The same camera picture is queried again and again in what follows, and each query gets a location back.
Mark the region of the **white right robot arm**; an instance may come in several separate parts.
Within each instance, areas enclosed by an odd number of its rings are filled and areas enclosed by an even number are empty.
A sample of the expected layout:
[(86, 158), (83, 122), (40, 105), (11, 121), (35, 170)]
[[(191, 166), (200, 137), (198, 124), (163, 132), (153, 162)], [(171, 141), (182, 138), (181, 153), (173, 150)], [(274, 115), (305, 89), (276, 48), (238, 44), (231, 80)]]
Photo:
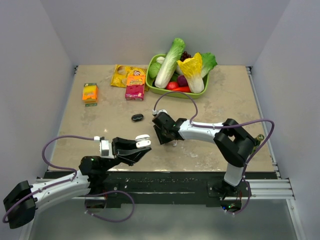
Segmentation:
[(230, 197), (240, 190), (240, 182), (249, 156), (257, 146), (253, 138), (234, 119), (222, 123), (174, 120), (165, 110), (153, 110), (153, 128), (161, 145), (172, 141), (197, 140), (215, 144), (228, 162), (223, 178), (223, 192)]

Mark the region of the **white earbud charging case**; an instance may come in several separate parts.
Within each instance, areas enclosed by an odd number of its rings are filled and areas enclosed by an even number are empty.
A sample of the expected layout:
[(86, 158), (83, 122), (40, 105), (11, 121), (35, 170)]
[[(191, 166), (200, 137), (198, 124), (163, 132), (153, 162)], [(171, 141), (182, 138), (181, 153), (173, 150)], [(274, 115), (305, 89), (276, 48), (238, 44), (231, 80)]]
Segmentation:
[(135, 138), (135, 145), (138, 149), (150, 147), (151, 146), (150, 136), (148, 134), (138, 135)]

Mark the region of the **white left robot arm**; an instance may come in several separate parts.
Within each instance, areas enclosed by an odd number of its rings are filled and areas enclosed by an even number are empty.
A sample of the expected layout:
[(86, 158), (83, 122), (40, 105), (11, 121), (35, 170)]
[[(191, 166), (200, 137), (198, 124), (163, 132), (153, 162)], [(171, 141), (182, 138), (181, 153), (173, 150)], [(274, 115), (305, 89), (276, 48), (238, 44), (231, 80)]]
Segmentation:
[(27, 180), (18, 183), (3, 200), (3, 223), (11, 229), (20, 228), (31, 222), (36, 212), (74, 197), (107, 198), (123, 194), (134, 203), (133, 197), (127, 192), (118, 189), (107, 191), (104, 183), (108, 170), (120, 163), (133, 166), (151, 150), (148, 135), (137, 136), (134, 140), (116, 137), (108, 141), (102, 136), (82, 139), (98, 142), (100, 154), (84, 156), (79, 169), (68, 168), (70, 174), (63, 177), (42, 183), (30, 184)]

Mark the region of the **black earbud charging case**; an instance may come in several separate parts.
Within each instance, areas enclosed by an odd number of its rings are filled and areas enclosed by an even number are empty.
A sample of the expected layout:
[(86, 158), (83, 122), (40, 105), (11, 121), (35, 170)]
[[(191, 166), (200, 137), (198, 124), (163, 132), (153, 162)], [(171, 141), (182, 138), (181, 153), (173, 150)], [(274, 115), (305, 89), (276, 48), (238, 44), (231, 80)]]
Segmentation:
[(132, 117), (131, 117), (131, 120), (133, 122), (140, 122), (144, 119), (144, 115), (141, 114), (141, 113), (138, 113), (138, 114), (134, 114)]

